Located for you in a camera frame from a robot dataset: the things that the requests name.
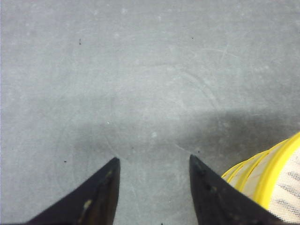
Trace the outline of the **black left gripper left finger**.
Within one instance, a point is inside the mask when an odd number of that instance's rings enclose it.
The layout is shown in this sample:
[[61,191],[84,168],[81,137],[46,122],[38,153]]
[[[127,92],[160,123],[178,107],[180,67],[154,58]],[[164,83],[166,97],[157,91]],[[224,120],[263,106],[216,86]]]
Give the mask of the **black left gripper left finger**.
[[27,225],[112,225],[120,186],[120,160],[112,158],[74,191]]

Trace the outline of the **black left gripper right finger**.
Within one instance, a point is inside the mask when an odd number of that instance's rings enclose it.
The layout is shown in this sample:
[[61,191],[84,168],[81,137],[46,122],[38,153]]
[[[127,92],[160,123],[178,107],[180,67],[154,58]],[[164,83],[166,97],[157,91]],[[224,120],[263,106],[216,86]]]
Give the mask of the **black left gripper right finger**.
[[199,225],[284,225],[229,185],[197,156],[189,158],[191,195]]

